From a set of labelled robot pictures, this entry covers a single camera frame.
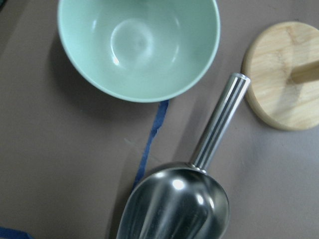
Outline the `metal scoop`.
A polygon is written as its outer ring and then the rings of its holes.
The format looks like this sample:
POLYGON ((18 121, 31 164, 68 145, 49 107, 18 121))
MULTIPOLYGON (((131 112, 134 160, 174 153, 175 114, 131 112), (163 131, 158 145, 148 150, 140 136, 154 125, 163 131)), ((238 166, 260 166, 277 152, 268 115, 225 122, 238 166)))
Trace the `metal scoop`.
POLYGON ((128 198, 117 238, 223 237, 230 218, 229 200, 207 168, 249 85, 247 76, 230 75, 191 160, 163 165, 141 180, 128 198))

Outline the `green ceramic bowl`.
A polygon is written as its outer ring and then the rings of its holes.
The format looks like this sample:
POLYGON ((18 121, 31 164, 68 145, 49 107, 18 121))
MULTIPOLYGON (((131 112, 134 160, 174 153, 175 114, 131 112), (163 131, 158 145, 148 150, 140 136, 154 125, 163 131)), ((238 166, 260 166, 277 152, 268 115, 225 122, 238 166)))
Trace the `green ceramic bowl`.
POLYGON ((57 26, 84 79, 138 103, 172 99, 198 83, 221 31, 214 0, 61 0, 57 26))

